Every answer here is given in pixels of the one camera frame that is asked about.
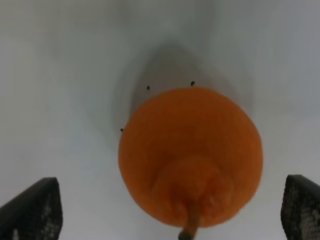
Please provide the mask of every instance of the white surface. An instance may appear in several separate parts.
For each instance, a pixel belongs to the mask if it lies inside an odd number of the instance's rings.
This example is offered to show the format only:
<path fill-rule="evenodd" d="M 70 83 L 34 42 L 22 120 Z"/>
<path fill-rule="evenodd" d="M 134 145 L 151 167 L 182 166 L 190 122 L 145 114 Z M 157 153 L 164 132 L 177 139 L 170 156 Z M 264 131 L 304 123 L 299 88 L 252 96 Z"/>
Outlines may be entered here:
<path fill-rule="evenodd" d="M 320 183 L 319 9 L 318 0 L 0 0 L 0 204 L 56 176 L 60 239 L 176 239 L 178 229 L 133 203 L 117 165 L 134 88 L 119 83 L 174 41 L 223 76 L 221 92 L 264 146 L 255 198 L 197 239 L 285 239 L 287 174 Z"/>

